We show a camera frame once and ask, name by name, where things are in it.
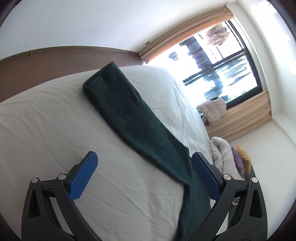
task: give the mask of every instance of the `blue textured pad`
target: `blue textured pad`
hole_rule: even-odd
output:
[[[202,182],[207,194],[211,199],[217,202],[221,196],[219,183],[196,153],[192,155],[191,162],[192,168]]]
[[[69,186],[69,198],[73,202],[79,199],[98,165],[98,156],[94,152],[85,161]]]

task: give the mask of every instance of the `dark green folded fabric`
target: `dark green folded fabric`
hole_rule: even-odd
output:
[[[161,123],[113,62],[90,77],[83,91],[127,145],[184,184],[176,240],[188,240],[210,212],[209,197],[191,168],[188,148]]]

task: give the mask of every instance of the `orange curtain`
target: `orange curtain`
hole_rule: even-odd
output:
[[[180,24],[153,42],[147,44],[139,52],[139,55],[148,63],[159,54],[189,38],[193,34],[217,23],[230,20],[231,18],[233,18],[233,15],[226,6],[203,13]]]
[[[232,141],[271,119],[268,91],[264,91],[226,111],[214,125],[207,127],[209,137],[221,137]]]

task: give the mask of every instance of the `mattress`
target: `mattress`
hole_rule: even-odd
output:
[[[164,69],[120,68],[155,115],[189,148],[212,164],[209,138],[196,108]],[[30,180],[67,173],[88,151],[99,164],[75,201],[102,240],[172,240],[183,186],[128,147],[82,92],[97,70],[57,78],[0,103],[0,212],[21,237],[21,217]],[[70,232],[57,204],[58,219]]]

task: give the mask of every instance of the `window frame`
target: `window frame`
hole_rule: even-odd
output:
[[[244,40],[242,39],[241,35],[239,34],[238,30],[235,28],[234,24],[229,20],[229,21],[224,21],[227,26],[229,27],[229,29],[231,30],[231,32],[233,33],[233,35],[236,37],[237,41],[239,42],[239,44],[241,45],[242,49],[234,54],[231,54],[230,56],[223,58],[222,60],[218,61],[217,63],[212,64],[211,66],[209,66],[208,70],[204,70],[204,71],[200,71],[196,74],[193,74],[192,76],[186,78],[185,80],[183,80],[183,83],[185,84],[185,86],[195,82],[196,80],[198,80],[199,78],[201,78],[202,76],[211,73],[212,71],[215,71],[215,69],[217,69],[220,65],[224,64],[225,62],[241,55],[241,54],[245,54],[246,59],[249,62],[250,68],[252,70],[253,76],[256,80],[257,83],[257,87],[249,90],[248,92],[240,95],[239,97],[236,97],[235,99],[229,101],[228,103],[226,103],[226,108],[230,109],[258,94],[260,94],[261,92],[263,92],[263,88],[262,88],[262,84],[260,81],[260,77],[257,71],[257,68],[255,66],[255,63],[253,61],[253,58],[251,57],[251,54],[244,42]]]

